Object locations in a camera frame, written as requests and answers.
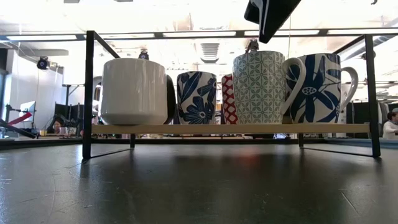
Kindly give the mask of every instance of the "person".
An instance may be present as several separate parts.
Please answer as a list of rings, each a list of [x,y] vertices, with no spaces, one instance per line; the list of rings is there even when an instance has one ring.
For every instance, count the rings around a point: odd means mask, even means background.
[[[63,125],[63,121],[60,118],[55,118],[54,124],[52,127],[49,127],[47,133],[49,134],[59,134],[60,128]]]
[[[384,139],[396,139],[398,140],[398,113],[390,112],[387,114],[388,121],[383,125],[383,138]]]

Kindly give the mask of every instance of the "mug handle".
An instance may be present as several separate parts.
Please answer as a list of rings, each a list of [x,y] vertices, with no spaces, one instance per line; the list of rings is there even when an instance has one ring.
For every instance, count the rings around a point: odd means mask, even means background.
[[[298,58],[289,58],[282,64],[283,73],[286,75],[287,72],[290,70],[291,65],[298,65],[300,68],[300,75],[298,76],[298,80],[296,85],[294,86],[292,93],[286,99],[285,103],[282,105],[280,109],[281,114],[285,114],[287,109],[293,103],[294,99],[296,98],[297,94],[299,93],[301,87],[303,87],[305,76],[307,74],[307,69],[305,68],[304,63]]]
[[[342,68],[341,71],[346,71],[349,73],[349,75],[351,76],[351,86],[349,88],[347,97],[345,98],[344,102],[340,106],[340,112],[342,112],[344,110],[344,108],[346,108],[348,103],[354,97],[355,91],[358,87],[358,73],[356,72],[356,70],[353,67],[345,67],[345,68]]]
[[[100,82],[102,82],[102,77],[94,77],[93,78],[93,99],[92,100],[94,100],[95,88],[98,84],[100,84]],[[93,114],[98,115],[98,111],[96,109],[94,109],[94,106],[93,106]]]

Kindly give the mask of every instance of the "ceiling light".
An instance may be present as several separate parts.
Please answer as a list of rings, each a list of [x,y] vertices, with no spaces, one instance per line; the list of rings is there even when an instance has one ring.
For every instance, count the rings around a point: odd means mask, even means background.
[[[235,36],[235,31],[214,31],[214,32],[169,32],[163,33],[164,37],[229,37]]]
[[[337,29],[329,30],[328,34],[393,34],[398,33],[396,29]]]
[[[317,35],[319,30],[278,30],[275,35]],[[258,36],[258,31],[244,31],[245,36]]]
[[[154,38],[155,34],[100,34],[103,39]]]
[[[244,31],[245,36],[258,36],[259,32],[258,31]]]
[[[319,30],[278,30],[275,35],[316,35]]]
[[[75,35],[14,35],[9,40],[77,40]]]

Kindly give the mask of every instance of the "green patterned mug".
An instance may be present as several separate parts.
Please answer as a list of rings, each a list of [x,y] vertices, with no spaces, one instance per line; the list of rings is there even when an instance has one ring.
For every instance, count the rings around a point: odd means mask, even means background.
[[[289,67],[300,68],[300,78],[286,99]],[[283,114],[305,80],[305,66],[297,58],[285,61],[282,53],[258,51],[240,55],[233,62],[236,115],[240,124],[282,124]]]

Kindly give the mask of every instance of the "wall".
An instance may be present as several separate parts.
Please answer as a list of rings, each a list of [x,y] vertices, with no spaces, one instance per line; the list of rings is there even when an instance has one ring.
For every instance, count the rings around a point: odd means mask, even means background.
[[[109,53],[105,52],[102,46],[95,47],[95,56],[94,56],[94,77],[102,76],[104,64],[113,59]],[[85,72],[86,72],[86,58],[85,54],[81,53],[81,49],[70,49],[68,56],[68,63],[65,64],[65,71],[63,76],[63,84],[65,85],[77,85],[85,83]],[[65,91],[62,92],[62,98],[66,98],[66,88]],[[85,89],[83,86],[78,87],[72,94],[69,96],[68,104],[77,105],[80,103],[84,104],[85,100]]]
[[[39,70],[34,62],[19,57],[15,50],[9,50],[7,58],[6,92],[4,104],[19,108],[21,103],[36,101],[35,126],[43,129],[54,114],[55,102],[65,103],[62,98],[62,75],[54,71]],[[19,117],[10,112],[9,120]],[[18,128],[30,128],[30,123],[20,123]]]

